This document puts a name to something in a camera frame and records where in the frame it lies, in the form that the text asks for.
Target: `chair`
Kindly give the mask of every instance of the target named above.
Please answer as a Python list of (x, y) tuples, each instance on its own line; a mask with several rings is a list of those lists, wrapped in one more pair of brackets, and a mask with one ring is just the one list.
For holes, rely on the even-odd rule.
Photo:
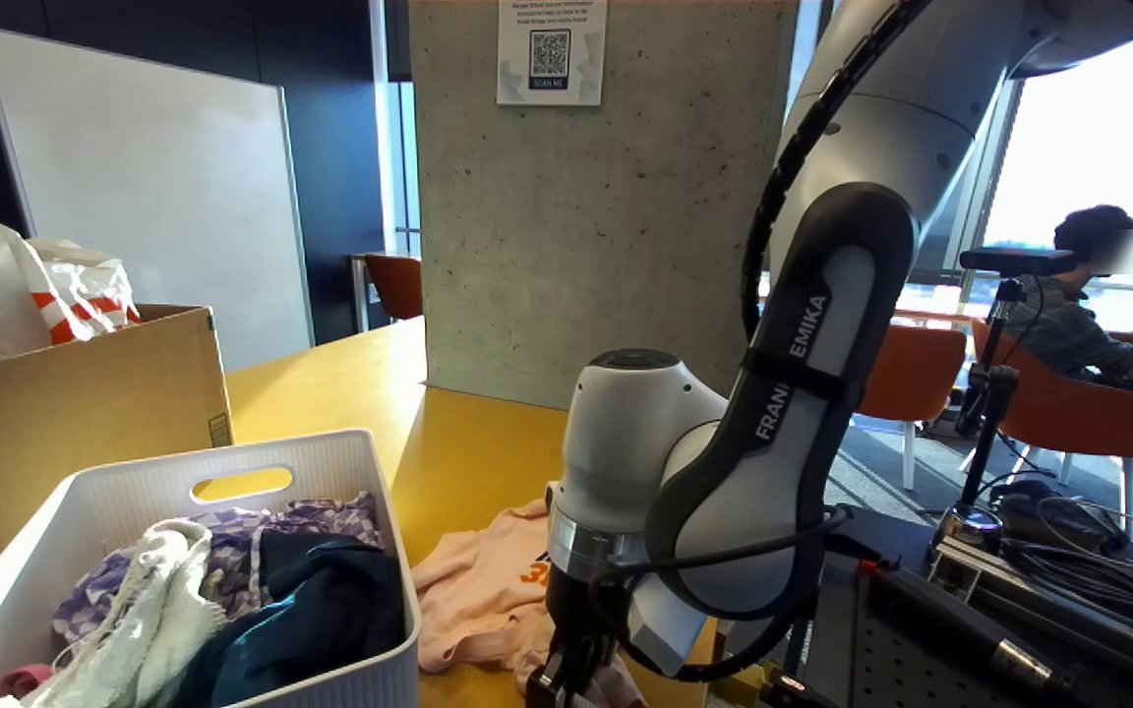
[(364, 277), (379, 292), (379, 302), (388, 319), (416, 319), (422, 315), (422, 259), (414, 254), (362, 254)]
[[(985, 359), (986, 336), (991, 325), (970, 319), (977, 359)], [(1120, 454), (1117, 519), (1133, 533), (1133, 390), (1065, 376), (1006, 332), (998, 332), (991, 365), (1019, 372), (998, 422), (1003, 436), (1065, 454)]]
[(900, 482), (917, 482), (917, 423), (936, 422), (962, 365), (962, 329), (890, 321), (858, 411), (905, 423)]

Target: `concrete wall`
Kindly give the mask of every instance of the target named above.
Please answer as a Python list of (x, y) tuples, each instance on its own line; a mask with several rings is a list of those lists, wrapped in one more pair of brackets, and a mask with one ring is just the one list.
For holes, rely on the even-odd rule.
[(565, 405), (608, 346), (726, 390), (791, 0), (608, 0), (598, 108), (497, 107), (497, 0), (414, 0), (429, 381)]

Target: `sign on wall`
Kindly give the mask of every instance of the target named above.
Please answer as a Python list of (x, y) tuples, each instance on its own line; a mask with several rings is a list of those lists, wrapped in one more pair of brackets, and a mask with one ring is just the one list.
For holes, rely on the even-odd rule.
[(501, 0), (501, 107), (602, 107), (604, 0)]

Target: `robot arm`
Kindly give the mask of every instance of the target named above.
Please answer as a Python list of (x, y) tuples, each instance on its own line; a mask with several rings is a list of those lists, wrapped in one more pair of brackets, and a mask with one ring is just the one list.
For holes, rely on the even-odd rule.
[[(827, 470), (997, 87), (1125, 40), (1129, 0), (837, 7), (754, 207), (776, 288), (726, 397), (652, 348), (602, 353), (574, 385), (551, 502), (560, 693), (581, 693), (614, 639), (665, 676), (720, 676), (809, 610)], [(745, 639), (686, 665), (707, 617)]]

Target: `yellow table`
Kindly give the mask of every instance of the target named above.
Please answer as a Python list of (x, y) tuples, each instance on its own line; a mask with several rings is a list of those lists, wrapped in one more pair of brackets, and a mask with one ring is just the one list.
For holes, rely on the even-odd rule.
[[(563, 407), (535, 407), (426, 385), (426, 321), (393, 321), (307, 353), (227, 372), (235, 439), (370, 429), (409, 562), (443, 532), (475, 532), (563, 474)], [(703, 705), (635, 665), (649, 705)], [(522, 705), (507, 672), (422, 676), (416, 705)]]

